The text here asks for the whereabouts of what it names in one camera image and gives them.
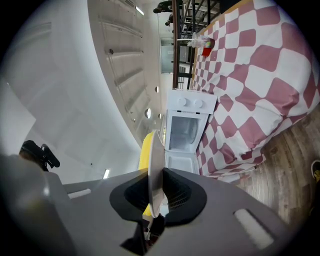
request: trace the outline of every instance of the checkered bedsheet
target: checkered bedsheet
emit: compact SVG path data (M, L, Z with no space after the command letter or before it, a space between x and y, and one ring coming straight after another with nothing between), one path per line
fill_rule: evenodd
M273 1L254 0L222 16L204 35L192 88L218 102L196 150L200 174L252 170L262 147L320 101L319 63L295 23Z

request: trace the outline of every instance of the red cup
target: red cup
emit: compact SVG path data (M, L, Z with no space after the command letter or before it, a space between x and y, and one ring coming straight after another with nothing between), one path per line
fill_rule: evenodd
M199 48L199 54L201 56L204 56L204 57L208 57L211 53L211 48L206 48L206 47L203 47L203 48Z

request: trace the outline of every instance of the vent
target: vent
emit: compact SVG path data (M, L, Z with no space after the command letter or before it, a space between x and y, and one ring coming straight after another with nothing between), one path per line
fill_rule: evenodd
M128 6L131 6L132 8L135 8L135 4L132 2L132 1L130 1L130 0L125 0L124 1Z

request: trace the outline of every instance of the white cabinet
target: white cabinet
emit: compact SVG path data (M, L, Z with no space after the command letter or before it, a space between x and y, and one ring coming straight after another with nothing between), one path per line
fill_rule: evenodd
M167 94L165 166L199 174L196 150L217 97L173 89Z

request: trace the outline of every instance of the yellow object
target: yellow object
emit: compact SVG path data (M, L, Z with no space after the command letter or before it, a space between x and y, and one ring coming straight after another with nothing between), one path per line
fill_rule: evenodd
M316 170L313 175L315 178L315 182L318 183L320 181L320 170Z
M143 140L140 153L139 170L145 169L146 172L148 171L151 142L153 135L154 131L150 132ZM150 204L148 204L148 206L145 208L143 215L151 216Z

